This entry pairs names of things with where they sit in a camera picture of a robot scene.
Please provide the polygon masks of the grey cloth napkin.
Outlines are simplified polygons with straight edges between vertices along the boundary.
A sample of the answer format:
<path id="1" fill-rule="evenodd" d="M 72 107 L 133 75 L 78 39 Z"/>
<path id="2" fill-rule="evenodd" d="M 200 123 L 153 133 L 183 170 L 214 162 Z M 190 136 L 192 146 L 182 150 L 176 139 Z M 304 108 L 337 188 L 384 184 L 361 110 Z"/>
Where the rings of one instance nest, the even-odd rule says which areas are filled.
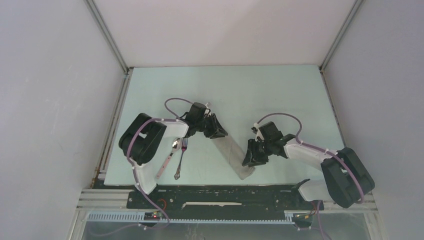
<path id="1" fill-rule="evenodd" d="M 231 135 L 224 137 L 214 138 L 211 140 L 218 151 L 223 156 L 224 160 L 232 168 L 233 172 L 241 179 L 244 180 L 251 176 L 255 167 L 243 166 L 242 163 L 245 159 L 246 153 L 242 150 L 239 144 L 232 138 Z"/>

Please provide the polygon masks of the iridescent fork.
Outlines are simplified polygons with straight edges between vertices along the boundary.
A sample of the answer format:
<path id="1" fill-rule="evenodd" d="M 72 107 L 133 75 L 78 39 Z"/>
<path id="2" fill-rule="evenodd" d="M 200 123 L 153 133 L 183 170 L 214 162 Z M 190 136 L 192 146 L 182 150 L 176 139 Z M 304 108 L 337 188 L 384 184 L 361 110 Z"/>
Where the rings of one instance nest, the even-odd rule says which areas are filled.
<path id="1" fill-rule="evenodd" d="M 181 176 L 181 167 L 182 167 L 182 161 L 183 161 L 183 156 L 185 151 L 188 148 L 188 138 L 183 138 L 182 139 L 182 143 L 181 143 L 181 156 L 180 156 L 180 160 L 176 169 L 176 172 L 174 174 L 174 179 L 178 180 Z"/>

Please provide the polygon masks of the silver spoon pink handle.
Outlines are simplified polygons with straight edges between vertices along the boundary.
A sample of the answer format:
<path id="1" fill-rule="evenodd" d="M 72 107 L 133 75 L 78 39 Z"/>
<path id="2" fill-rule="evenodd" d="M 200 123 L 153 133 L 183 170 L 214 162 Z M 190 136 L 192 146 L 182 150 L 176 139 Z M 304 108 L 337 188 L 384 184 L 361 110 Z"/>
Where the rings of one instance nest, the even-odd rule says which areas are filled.
<path id="1" fill-rule="evenodd" d="M 181 145 L 182 145 L 183 139 L 182 138 L 176 138 L 173 143 L 172 143 L 172 148 L 171 151 L 169 153 L 169 155 L 167 156 L 167 158 L 165 159 L 165 161 L 163 162 L 163 164 L 161 165 L 160 169 L 158 170 L 155 178 L 158 180 L 160 179 L 160 177 L 162 176 L 163 172 L 165 171 L 166 167 L 168 166 L 169 162 L 171 161 L 173 155 L 181 149 Z"/>

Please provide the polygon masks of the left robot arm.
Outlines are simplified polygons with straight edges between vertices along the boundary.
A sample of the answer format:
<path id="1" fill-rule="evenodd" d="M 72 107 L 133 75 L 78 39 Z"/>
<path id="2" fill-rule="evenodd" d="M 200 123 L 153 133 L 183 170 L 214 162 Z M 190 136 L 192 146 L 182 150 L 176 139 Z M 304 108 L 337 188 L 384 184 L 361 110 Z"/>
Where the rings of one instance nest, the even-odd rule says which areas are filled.
<path id="1" fill-rule="evenodd" d="M 208 139 L 228 136 L 215 113 L 205 104 L 195 102 L 189 111 L 176 118 L 154 118 L 139 113 L 119 139 L 118 146 L 131 165 L 135 187 L 141 193 L 138 201 L 145 208 L 158 202 L 156 177 L 150 161 L 164 138 L 189 138 L 197 132 Z"/>

